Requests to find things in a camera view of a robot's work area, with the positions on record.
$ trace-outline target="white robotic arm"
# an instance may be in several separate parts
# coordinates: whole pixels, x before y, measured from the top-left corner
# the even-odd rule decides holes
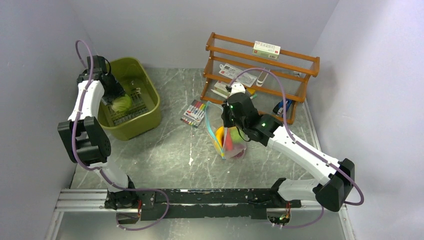
[[[339,161],[320,152],[292,132],[289,135],[288,128],[276,118],[268,114],[260,115],[241,83],[232,84],[229,90],[230,96],[224,101],[221,116],[224,126],[236,126],[250,140],[287,155],[314,177],[309,180],[285,179],[278,187],[278,194],[286,201],[318,201],[325,208],[337,212],[353,185],[336,169],[354,179],[353,162],[347,158]]]
[[[70,159],[76,163],[72,149],[72,127],[77,120],[80,99],[85,92],[76,127],[76,152],[84,167],[93,170],[106,184],[108,201],[105,202],[105,205],[112,209],[128,208],[137,203],[138,198],[135,192],[118,189],[111,183],[125,189],[134,188],[134,184],[113,160],[108,159],[111,154],[111,143],[97,121],[100,102],[110,104],[113,99],[121,97],[125,92],[115,80],[115,77],[110,72],[107,72],[104,57],[94,56],[93,61],[93,80],[86,90],[89,75],[86,72],[80,74],[77,80],[78,97],[75,107],[68,121],[59,123],[58,132]]]

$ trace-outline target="clear plastic bag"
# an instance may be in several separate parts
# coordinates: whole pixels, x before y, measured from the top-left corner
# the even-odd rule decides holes
[[[223,159],[242,159],[247,148],[246,142],[243,140],[246,139],[246,136],[236,127],[223,127],[222,113],[223,108],[220,105],[210,101],[206,103],[204,114],[206,130],[217,153]]]

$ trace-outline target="cabbage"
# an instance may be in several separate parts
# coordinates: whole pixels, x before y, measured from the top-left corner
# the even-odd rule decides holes
[[[115,112],[124,113],[128,111],[132,105],[133,101],[131,100],[131,97],[125,94],[125,96],[121,96],[113,100],[111,108]]]

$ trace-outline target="medicine box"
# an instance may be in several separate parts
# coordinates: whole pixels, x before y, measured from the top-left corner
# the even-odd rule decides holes
[[[277,60],[280,55],[280,47],[265,42],[255,41],[253,46],[253,55]]]

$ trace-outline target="wooden shelf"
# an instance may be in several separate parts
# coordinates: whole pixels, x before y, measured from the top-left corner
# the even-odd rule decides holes
[[[293,107],[290,108],[292,109],[291,117],[287,119],[287,123],[292,124],[295,118],[297,103],[303,103],[305,101],[310,77],[316,77],[320,71],[320,58],[281,49],[278,60],[272,60],[253,55],[252,48],[254,44],[254,42],[218,35],[212,32],[206,43],[206,50],[209,51],[209,59],[203,71],[206,84],[200,98],[216,104],[222,103],[221,100],[206,96],[209,84],[212,81],[231,82],[230,78],[219,73],[221,69],[220,65],[227,63],[241,70],[248,68],[269,68],[282,82],[286,98],[295,101]],[[259,76],[260,74],[259,71],[249,73],[254,76]],[[253,84],[251,88],[274,96],[282,96],[281,88],[274,79],[270,78],[268,76],[268,79],[262,86]]]

